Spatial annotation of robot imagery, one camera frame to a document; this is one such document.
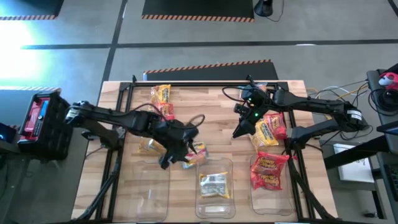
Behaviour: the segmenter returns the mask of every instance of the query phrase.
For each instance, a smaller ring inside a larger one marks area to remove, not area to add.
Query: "clear plastic bin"
[[[250,159],[250,167],[255,163],[257,155]],[[292,186],[290,183],[290,173],[287,163],[280,173],[280,187],[282,190],[267,190],[262,187],[254,190],[250,181],[251,207],[259,215],[273,214],[287,216],[293,213]]]
[[[220,196],[205,197],[201,196],[200,174],[219,174],[227,173],[227,187],[229,198]],[[212,159],[207,163],[197,166],[197,196],[196,214],[199,218],[233,218],[235,216],[235,202],[233,195],[233,163],[230,159]]]
[[[169,204],[170,169],[158,162],[134,162],[129,216],[132,222],[162,222]]]

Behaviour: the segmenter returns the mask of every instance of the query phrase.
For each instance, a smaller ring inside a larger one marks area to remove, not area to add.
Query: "chip bag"
[[[200,195],[202,198],[220,196],[229,198],[229,191],[227,186],[228,172],[219,174],[200,174]]]
[[[166,148],[153,139],[142,138],[138,145],[138,153],[145,155],[162,155],[166,153]]]
[[[172,103],[156,103],[155,106],[160,110],[166,120],[174,118],[174,107]]]
[[[249,137],[256,152],[264,146],[277,146],[279,144],[265,121],[258,121],[256,123],[256,133],[254,135],[249,134]]]
[[[286,127],[283,113],[265,114],[264,121],[267,122],[271,133],[276,139],[286,139]]]
[[[156,103],[168,103],[170,101],[170,89],[171,85],[159,85],[154,86],[150,89],[150,102]]]
[[[252,172],[265,175],[279,176],[289,156],[278,156],[266,152],[258,152],[255,163],[251,166]]]
[[[181,162],[181,166],[183,169],[189,169],[196,164],[204,164],[207,160],[207,157],[209,156],[205,143],[194,142],[193,148],[195,148],[198,154],[195,154],[192,150],[190,150],[189,153],[185,156],[185,158],[188,159],[189,162]]]
[[[254,190],[258,189],[259,187],[263,187],[267,190],[282,190],[282,187],[280,187],[280,176],[272,174],[260,174],[252,171],[250,179]]]

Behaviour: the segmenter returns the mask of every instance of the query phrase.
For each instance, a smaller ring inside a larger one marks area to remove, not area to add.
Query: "concrete floor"
[[[281,1],[274,2],[277,17]],[[280,22],[256,17],[253,24],[141,20],[143,3],[127,2],[119,43],[398,39],[398,17],[387,0],[285,0]],[[109,46],[96,49],[90,44],[112,43],[121,4],[122,0],[65,0],[59,19],[54,21],[0,21],[0,85],[59,86],[69,102],[96,103]],[[88,45],[79,46],[87,49],[70,49],[74,44]],[[19,50],[22,45],[46,45],[50,49]],[[144,70],[265,58],[275,63],[281,80],[304,80],[307,87],[322,89],[364,80],[366,71],[397,63],[398,44],[116,49],[109,80],[130,80],[132,75],[142,80]],[[371,125],[379,125],[366,96],[360,98],[359,109]],[[314,118],[316,122],[323,119]],[[374,131],[356,141],[378,135]],[[84,139],[77,139],[59,169],[31,163],[33,176],[24,180],[11,211],[15,221],[69,220],[86,149]],[[333,196],[344,220],[393,222],[391,214],[388,220],[361,216],[366,210],[374,210],[367,193],[333,189]]]

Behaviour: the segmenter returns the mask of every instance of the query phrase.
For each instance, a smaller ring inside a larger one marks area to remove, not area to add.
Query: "computer monitor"
[[[386,134],[398,135],[398,121],[378,126],[376,130]]]

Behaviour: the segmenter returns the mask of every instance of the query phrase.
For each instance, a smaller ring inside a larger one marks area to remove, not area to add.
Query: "red candy bag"
[[[282,190],[280,174],[289,156],[278,156],[258,152],[258,158],[251,166],[251,182],[254,190],[264,187],[267,190]]]
[[[286,139],[286,127],[283,113],[265,114],[264,121],[267,122],[271,133],[276,139]]]
[[[156,103],[155,106],[167,120],[174,119],[174,107],[172,103]]]
[[[250,178],[254,190],[259,187],[264,187],[267,190],[282,190],[282,187],[280,187],[280,176],[251,172]]]
[[[258,152],[258,158],[251,166],[252,172],[260,174],[280,175],[289,156],[278,156],[266,152]]]

